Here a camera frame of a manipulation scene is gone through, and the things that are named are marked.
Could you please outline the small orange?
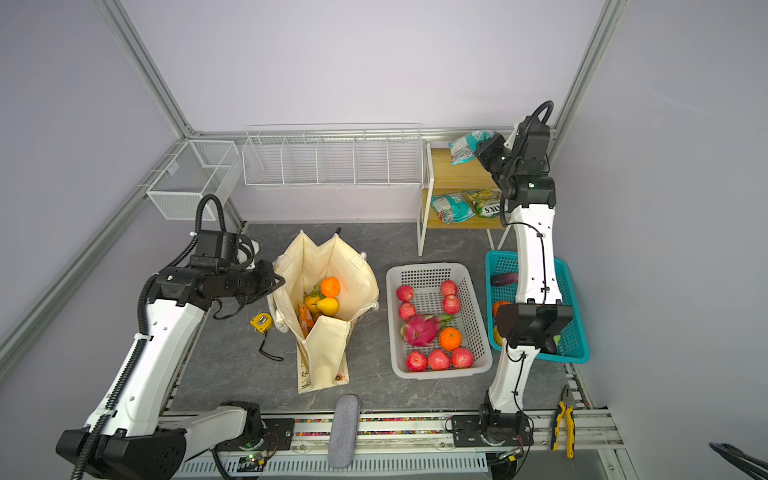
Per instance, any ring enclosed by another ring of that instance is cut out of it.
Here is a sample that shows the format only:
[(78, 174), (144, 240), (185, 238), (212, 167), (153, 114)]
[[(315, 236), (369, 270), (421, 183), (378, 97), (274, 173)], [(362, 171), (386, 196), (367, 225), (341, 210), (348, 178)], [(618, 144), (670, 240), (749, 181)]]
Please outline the small orange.
[(320, 283), (320, 292), (325, 298), (336, 298), (341, 292), (341, 284), (336, 277), (327, 277)]

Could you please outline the cream floral tote bag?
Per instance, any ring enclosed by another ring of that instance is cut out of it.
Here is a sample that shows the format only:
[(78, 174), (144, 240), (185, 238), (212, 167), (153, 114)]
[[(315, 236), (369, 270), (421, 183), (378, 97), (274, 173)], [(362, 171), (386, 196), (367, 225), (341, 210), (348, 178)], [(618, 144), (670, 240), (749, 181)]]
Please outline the cream floral tote bag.
[(299, 233), (274, 263), (284, 284), (268, 296), (278, 330), (294, 335), (300, 394), (350, 381), (346, 349), (359, 318), (378, 307), (367, 256), (335, 234), (317, 244)]

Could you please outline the colourful snack bag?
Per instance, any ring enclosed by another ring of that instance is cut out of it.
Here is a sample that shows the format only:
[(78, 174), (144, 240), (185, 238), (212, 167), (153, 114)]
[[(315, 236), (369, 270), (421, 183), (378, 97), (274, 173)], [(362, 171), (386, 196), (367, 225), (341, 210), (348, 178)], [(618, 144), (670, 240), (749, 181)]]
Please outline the colourful snack bag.
[(311, 310), (303, 303), (298, 304), (298, 320), (304, 338), (307, 338), (315, 325)]

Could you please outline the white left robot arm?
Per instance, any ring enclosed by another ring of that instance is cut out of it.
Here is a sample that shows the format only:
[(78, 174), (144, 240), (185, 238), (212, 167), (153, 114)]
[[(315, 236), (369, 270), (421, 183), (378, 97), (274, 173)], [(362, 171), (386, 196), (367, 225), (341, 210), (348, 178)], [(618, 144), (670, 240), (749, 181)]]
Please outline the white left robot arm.
[(232, 442), (258, 447), (267, 434), (260, 407), (230, 401), (181, 422), (161, 414), (195, 333), (213, 306), (233, 299), (239, 307), (274, 293), (285, 283), (272, 265), (256, 257), (254, 242), (221, 221), (203, 228), (208, 204), (223, 215), (220, 198), (199, 201), (192, 239), (144, 284), (137, 301), (137, 332), (118, 374), (79, 429), (64, 431), (57, 454), (69, 461), (72, 478), (170, 479), (180, 466)]

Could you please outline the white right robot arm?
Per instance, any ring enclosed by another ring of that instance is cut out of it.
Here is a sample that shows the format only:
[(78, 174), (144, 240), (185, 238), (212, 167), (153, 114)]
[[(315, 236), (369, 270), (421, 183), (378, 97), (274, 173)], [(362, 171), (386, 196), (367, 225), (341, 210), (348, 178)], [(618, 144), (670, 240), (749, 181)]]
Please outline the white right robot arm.
[(459, 447), (532, 444), (533, 421), (523, 408), (526, 382), (541, 349), (574, 316), (559, 289), (552, 240), (556, 187), (549, 174), (548, 120), (553, 109), (553, 101), (544, 101), (509, 138), (494, 134), (475, 149), (500, 189), (500, 221), (515, 232), (518, 273), (514, 301), (501, 305), (495, 316), (502, 353), (480, 411), (450, 421)]

